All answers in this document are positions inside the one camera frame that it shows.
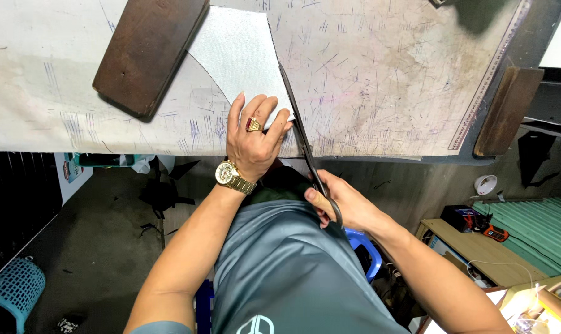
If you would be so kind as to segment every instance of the white bowl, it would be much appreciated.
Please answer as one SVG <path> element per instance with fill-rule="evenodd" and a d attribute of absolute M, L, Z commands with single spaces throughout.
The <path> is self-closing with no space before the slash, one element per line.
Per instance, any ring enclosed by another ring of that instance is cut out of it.
<path fill-rule="evenodd" d="M 477 194 L 486 195 L 495 189 L 497 185 L 497 177 L 495 175 L 483 175 L 474 181 L 474 189 L 477 190 Z"/>

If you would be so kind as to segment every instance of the gold ring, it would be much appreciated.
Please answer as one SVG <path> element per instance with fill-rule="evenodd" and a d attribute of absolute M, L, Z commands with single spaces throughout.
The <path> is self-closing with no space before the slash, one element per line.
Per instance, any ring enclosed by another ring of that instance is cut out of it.
<path fill-rule="evenodd" d="M 255 119 L 255 117 L 250 117 L 247 120 L 245 129 L 249 132 L 253 132 L 253 131 L 262 131 L 264 127 L 260 124 L 260 122 L 258 122 L 257 119 Z"/>

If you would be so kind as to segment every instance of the green corrugated wall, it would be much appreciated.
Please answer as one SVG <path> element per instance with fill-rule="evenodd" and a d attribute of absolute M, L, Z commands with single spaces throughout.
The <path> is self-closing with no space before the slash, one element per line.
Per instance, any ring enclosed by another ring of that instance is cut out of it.
<path fill-rule="evenodd" d="M 475 203 L 476 211 L 492 213 L 491 223 L 506 229 L 561 264 L 561 197 L 543 201 Z M 509 238 L 503 245 L 548 276 L 561 275 L 561 267 L 522 241 Z"/>

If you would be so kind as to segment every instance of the table surface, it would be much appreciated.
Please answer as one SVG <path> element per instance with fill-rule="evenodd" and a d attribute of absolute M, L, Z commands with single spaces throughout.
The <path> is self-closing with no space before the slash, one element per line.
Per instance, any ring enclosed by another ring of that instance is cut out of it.
<path fill-rule="evenodd" d="M 423 219 L 421 224 L 452 247 L 464 259 L 492 262 L 517 263 L 529 270 L 532 281 L 536 282 L 548 276 L 535 266 L 522 259 L 507 247 L 479 233 L 460 233 L 443 219 Z M 530 282 L 526 270 L 515 264 L 489 264 L 473 262 L 478 270 L 500 286 L 514 286 Z"/>
<path fill-rule="evenodd" d="M 458 153 L 519 0 L 492 3 L 211 1 L 267 13 L 316 156 L 414 159 Z M 91 90 L 124 5 L 0 2 L 0 150 L 224 155 L 227 98 L 190 56 L 150 123 Z"/>

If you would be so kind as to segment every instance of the logo on shirt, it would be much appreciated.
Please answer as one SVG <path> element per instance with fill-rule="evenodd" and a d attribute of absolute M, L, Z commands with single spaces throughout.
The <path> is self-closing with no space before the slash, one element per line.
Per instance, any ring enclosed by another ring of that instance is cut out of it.
<path fill-rule="evenodd" d="M 242 331 L 248 325 L 249 331 Z M 241 325 L 241 327 L 237 330 L 237 334 L 274 334 L 274 324 L 272 323 L 272 320 L 264 317 L 263 315 L 255 315 L 253 318 Z"/>

